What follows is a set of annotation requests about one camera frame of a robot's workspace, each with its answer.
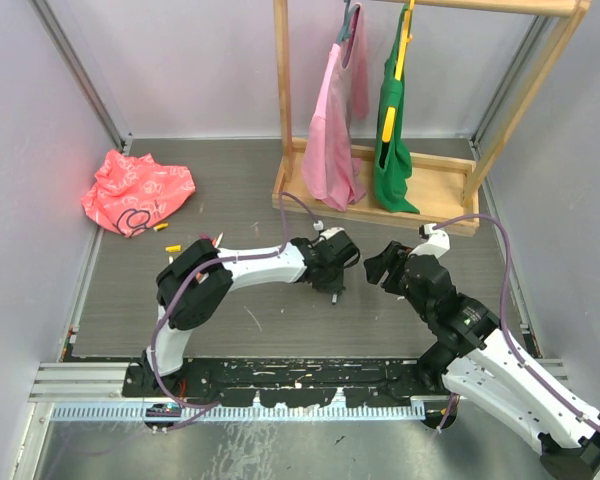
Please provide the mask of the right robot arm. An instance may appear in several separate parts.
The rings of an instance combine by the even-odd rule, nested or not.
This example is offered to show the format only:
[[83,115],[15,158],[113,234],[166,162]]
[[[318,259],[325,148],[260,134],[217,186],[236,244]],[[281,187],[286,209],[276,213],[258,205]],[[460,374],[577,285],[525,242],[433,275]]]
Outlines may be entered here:
[[422,388],[473,402],[523,439],[553,478],[594,478],[600,411],[507,337],[484,304],[458,292],[440,254],[392,241],[364,262],[368,282],[404,297],[436,338],[417,361]]

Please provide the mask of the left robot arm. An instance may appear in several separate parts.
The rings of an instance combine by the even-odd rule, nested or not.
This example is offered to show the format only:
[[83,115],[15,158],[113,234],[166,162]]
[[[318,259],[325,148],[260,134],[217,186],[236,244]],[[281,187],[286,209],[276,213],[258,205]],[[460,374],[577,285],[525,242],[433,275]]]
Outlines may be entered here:
[[337,297],[344,291],[345,270],[359,259],[359,248],[339,227],[322,230],[313,240],[296,237],[260,249],[218,248],[206,238],[194,242],[156,279],[158,318],[142,355],[141,390],[158,396],[177,390],[193,330],[211,319],[229,293],[308,283]]

